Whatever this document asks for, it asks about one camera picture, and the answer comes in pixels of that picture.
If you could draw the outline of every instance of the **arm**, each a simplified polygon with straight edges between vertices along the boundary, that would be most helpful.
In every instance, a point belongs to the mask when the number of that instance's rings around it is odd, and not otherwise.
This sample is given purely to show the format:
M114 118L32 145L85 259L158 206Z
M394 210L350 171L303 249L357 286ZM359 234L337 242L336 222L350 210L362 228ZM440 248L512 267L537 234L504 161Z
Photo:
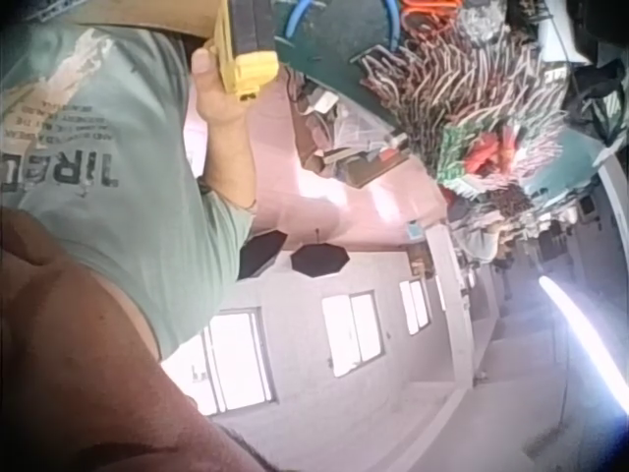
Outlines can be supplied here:
M236 207L256 202L256 167L249 142L249 104L230 95L222 85L216 58L205 48L192 57L197 110L207 123L207 156L202 179Z

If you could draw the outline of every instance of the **floor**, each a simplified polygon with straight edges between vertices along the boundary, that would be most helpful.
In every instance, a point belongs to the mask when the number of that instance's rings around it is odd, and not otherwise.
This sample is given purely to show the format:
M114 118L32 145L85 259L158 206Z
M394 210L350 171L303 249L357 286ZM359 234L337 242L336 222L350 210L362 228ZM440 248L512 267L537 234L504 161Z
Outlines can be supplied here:
M258 175L254 231L288 233L286 249L316 241L351 251L395 250L409 242L406 223L428 225L445 216L444 201L422 165L409 160L362 190L302 169L294 146L285 84L262 95L250 116ZM191 103L195 94L191 93ZM197 173L205 157L205 124L193 106L184 130L188 159Z

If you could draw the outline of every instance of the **fluorescent light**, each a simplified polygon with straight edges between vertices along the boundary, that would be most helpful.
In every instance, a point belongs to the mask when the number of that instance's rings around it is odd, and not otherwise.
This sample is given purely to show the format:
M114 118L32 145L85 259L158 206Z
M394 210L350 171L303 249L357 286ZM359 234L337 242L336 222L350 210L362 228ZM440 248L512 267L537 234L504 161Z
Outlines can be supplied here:
M616 401L629 415L629 386L620 374L613 359L605 349L599 334L577 305L555 282L546 276L540 277L540 285L554 304L559 307L577 338L597 367Z

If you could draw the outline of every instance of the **skin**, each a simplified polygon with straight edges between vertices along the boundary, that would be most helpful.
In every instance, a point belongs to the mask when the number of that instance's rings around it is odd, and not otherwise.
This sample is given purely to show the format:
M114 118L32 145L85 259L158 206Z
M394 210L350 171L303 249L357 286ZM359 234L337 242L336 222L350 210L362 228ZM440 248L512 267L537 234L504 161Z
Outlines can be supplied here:
M248 207L256 190L246 107L231 107L217 77L195 74L202 116L223 131L210 134L209 168L219 177L206 180ZM234 154L232 140L247 145ZM164 374L150 329L117 287L73 262L26 213L2 208L1 228L0 419L46 470L262 470Z

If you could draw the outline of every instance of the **bundle of wires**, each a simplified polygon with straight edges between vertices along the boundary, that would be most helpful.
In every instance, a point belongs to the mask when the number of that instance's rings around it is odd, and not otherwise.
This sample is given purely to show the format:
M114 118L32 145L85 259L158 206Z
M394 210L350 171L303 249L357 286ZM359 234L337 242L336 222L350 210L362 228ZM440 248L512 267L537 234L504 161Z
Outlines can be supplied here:
M481 133L504 123L525 130L519 146L526 152L518 153L509 173L474 176L482 191L530 177L558 155L566 83L546 80L536 45L507 26L477 45L454 18L442 16L425 17L412 29L407 23L406 32L397 53L381 48L362 59L363 84L397 119L431 176L441 159L462 160Z

